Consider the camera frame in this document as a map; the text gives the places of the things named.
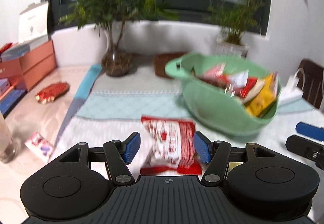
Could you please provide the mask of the red white snack bag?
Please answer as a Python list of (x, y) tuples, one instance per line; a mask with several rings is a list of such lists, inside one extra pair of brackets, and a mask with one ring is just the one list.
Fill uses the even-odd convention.
[(142, 175), (156, 175), (167, 171), (183, 175), (202, 173), (193, 144), (194, 121), (142, 116), (141, 122), (154, 140), (140, 169)]

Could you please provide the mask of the yellow chip bag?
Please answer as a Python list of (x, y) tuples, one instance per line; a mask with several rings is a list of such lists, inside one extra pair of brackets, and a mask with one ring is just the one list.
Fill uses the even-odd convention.
[(265, 78), (265, 84), (251, 101), (245, 104), (246, 111), (254, 117), (262, 118), (274, 105), (278, 94), (277, 72)]

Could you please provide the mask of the large red cookie packet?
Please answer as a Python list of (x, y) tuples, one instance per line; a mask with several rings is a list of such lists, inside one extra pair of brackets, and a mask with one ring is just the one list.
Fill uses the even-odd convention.
[(258, 79), (256, 77), (248, 78), (247, 84), (245, 85), (244, 88), (233, 89), (230, 92), (230, 95), (238, 96), (241, 99), (245, 99), (247, 97), (248, 93), (251, 91), (251, 89), (255, 87), (257, 80)]

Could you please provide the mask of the red clear cake packet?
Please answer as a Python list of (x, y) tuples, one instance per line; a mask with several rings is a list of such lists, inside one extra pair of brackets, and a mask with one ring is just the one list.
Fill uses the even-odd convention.
[(226, 63), (216, 64), (215, 66), (204, 72), (199, 79), (210, 85), (219, 88), (225, 88), (229, 84), (227, 76), (224, 75), (225, 66)]

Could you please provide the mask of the green plastic bowl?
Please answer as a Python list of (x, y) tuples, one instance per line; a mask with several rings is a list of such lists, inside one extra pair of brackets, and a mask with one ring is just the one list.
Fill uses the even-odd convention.
[(228, 74), (245, 70), (257, 78), (270, 74), (270, 70), (246, 58), (195, 52), (169, 61), (165, 73), (181, 82), (182, 96), (189, 112), (204, 126), (232, 136), (257, 134), (276, 116), (278, 102), (262, 118), (251, 116), (237, 98), (198, 78), (219, 63), (226, 63), (225, 73)]

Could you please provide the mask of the patterned tablecloth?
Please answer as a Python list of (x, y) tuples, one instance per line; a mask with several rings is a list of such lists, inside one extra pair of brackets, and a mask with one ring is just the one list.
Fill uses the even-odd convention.
[(98, 147), (110, 140), (124, 140), (139, 132), (141, 148), (130, 169), (138, 175), (153, 143), (144, 129), (143, 116), (189, 119), (209, 140), (226, 141), (235, 147), (255, 142), (286, 154), (286, 139), (295, 133), (298, 122), (323, 126), (323, 114), (304, 100), (274, 106), (270, 122), (260, 131), (247, 132), (244, 110), (235, 103), (213, 106), (215, 91), (202, 82), (159, 78), (149, 65), (122, 78), (102, 75), (92, 66), (83, 79), (64, 118), (55, 141), (53, 157), (79, 142)]

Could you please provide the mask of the white power strip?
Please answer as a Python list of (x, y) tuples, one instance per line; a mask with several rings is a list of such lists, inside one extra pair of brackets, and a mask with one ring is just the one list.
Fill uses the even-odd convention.
[(304, 92), (300, 88), (284, 87), (278, 98), (278, 105), (283, 106), (298, 101), (303, 97)]

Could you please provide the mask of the white charger plug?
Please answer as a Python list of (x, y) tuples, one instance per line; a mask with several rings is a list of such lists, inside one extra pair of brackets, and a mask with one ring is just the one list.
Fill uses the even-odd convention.
[(304, 80), (303, 79), (299, 79), (296, 75), (291, 75), (288, 78), (287, 85), (286, 85), (286, 89), (288, 91), (294, 91), (296, 89), (302, 91), (303, 90), (303, 87), (304, 87)]

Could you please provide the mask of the dark wooden chair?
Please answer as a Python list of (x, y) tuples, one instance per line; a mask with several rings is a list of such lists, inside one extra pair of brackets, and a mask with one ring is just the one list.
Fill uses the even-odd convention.
[(323, 100), (323, 67), (310, 59), (303, 59), (299, 68), (303, 70), (297, 74), (299, 79), (304, 80), (303, 99), (320, 109)]

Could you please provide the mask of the red gold foil packet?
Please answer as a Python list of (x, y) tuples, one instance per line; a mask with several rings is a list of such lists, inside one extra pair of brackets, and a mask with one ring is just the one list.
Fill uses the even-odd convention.
[(67, 82), (58, 82), (50, 84), (43, 88), (35, 95), (35, 99), (38, 103), (47, 104), (54, 102), (56, 99), (64, 96), (70, 89), (70, 84)]

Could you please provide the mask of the glass drinking cup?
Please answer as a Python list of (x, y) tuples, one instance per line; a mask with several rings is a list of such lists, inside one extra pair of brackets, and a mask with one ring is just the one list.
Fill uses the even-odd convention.
[(18, 143), (13, 138), (3, 115), (0, 119), (0, 161), (7, 164), (12, 161), (18, 152)]

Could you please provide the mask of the small plant in white pot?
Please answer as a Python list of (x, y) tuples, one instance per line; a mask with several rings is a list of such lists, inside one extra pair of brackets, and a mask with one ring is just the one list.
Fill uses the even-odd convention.
[(243, 44), (242, 38), (246, 31), (259, 25), (255, 14), (263, 6), (263, 0), (242, 0), (232, 5), (227, 0), (218, 5), (210, 2), (209, 21), (220, 27), (216, 38), (216, 54), (247, 57), (249, 46)]

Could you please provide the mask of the orange drawer box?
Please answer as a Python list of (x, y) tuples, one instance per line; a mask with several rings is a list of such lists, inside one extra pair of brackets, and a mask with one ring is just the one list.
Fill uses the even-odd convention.
[(19, 89), (30, 91), (54, 69), (56, 58), (50, 40), (20, 58), (1, 62), (1, 79), (8, 78)]

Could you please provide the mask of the blue book stack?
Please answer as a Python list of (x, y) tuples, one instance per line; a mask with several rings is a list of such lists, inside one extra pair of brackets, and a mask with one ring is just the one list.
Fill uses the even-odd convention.
[(1, 114), (6, 118), (26, 95), (24, 81), (20, 77), (1, 79)]

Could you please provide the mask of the white open box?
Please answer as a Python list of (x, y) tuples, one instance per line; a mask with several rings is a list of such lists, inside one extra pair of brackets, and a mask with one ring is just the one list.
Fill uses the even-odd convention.
[(19, 14), (18, 43), (30, 41), (48, 34), (49, 2), (32, 3)]

